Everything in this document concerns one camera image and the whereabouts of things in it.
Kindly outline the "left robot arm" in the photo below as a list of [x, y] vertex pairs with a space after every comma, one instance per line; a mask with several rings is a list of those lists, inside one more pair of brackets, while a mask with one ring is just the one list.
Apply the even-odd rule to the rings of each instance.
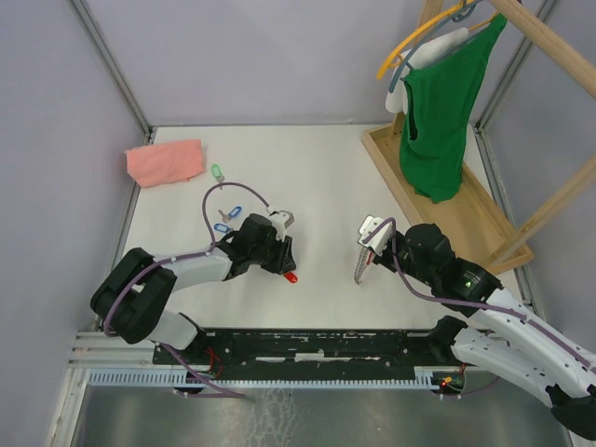
[[292, 237], [287, 234], [293, 222], [286, 210], [267, 217], [252, 213], [213, 246], [160, 260], [134, 248], [94, 292], [90, 308], [109, 335], [130, 345], [144, 340], [168, 345], [184, 362], [198, 362], [206, 341], [190, 318], [166, 309], [170, 296], [202, 283], [232, 280], [253, 265], [280, 276], [294, 271]]

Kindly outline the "key with red tag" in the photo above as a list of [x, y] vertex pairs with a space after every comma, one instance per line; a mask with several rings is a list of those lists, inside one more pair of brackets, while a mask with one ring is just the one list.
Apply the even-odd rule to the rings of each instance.
[[298, 277], [293, 272], [285, 273], [283, 277], [292, 284], [295, 284], [298, 281]]

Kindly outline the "silver chain keyring red tag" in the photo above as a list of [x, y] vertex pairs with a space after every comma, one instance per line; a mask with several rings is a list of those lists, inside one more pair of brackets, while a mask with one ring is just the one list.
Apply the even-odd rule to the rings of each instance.
[[360, 249], [356, 267], [355, 267], [355, 271], [354, 271], [354, 275], [353, 275], [353, 279], [357, 285], [362, 283], [362, 276], [363, 276], [367, 266], [370, 264], [372, 256], [373, 256], [373, 253], [370, 251], [369, 248], [362, 247]]

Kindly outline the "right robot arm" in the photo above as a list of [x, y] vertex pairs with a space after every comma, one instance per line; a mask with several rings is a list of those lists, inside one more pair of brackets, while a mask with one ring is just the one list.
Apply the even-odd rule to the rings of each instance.
[[435, 362], [457, 358], [518, 386], [544, 403], [569, 431], [595, 439], [595, 356], [570, 341], [516, 300], [500, 280], [478, 264], [458, 257], [433, 223], [401, 234], [394, 219], [374, 218], [360, 230], [359, 244], [374, 262], [414, 278], [430, 289], [430, 302], [459, 312], [505, 339], [504, 344], [450, 318], [454, 334], [427, 341]]

